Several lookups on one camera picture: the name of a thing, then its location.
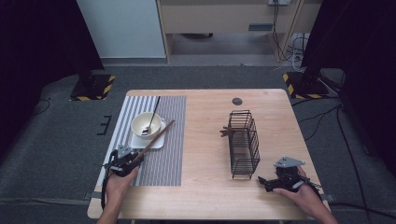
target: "spoon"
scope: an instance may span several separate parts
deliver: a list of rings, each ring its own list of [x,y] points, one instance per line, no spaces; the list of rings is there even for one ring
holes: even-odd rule
[[[150,134],[151,122],[152,122],[152,119],[154,119],[155,111],[157,111],[157,107],[158,107],[158,103],[160,102],[160,99],[161,99],[161,96],[159,96],[157,99],[157,103],[155,104],[154,112],[152,112],[152,117],[151,117],[151,120],[149,121],[149,125],[148,125],[148,127],[145,128],[145,130],[142,131],[142,135]]]

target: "white bowl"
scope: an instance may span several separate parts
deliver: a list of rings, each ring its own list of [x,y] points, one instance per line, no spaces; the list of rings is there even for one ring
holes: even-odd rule
[[[149,140],[153,139],[160,132],[161,118],[158,114],[155,114],[151,122],[149,133],[146,135],[142,134],[143,131],[149,126],[151,117],[152,112],[142,113],[134,117],[131,124],[131,130],[137,137]]]

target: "wooden chopstick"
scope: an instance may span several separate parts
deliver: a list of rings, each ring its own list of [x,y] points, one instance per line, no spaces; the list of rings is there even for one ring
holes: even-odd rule
[[[174,119],[172,119],[168,125],[166,125],[165,128],[163,128],[152,140],[151,142],[148,143],[148,145],[137,155],[136,158],[134,158],[134,161],[142,157],[151,147],[154,145],[154,143],[163,135],[170,127],[171,125],[175,122]]]

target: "power outlet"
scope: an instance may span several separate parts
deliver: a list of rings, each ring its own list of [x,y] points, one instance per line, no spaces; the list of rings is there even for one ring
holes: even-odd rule
[[[268,5],[274,6],[278,4],[279,6],[288,6],[290,5],[291,0],[268,0]]]

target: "black wire basket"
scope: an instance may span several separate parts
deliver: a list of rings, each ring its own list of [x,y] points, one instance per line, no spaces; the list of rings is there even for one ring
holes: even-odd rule
[[[248,177],[256,171],[260,162],[259,137],[249,110],[234,110],[222,136],[228,135],[231,173],[235,177]]]

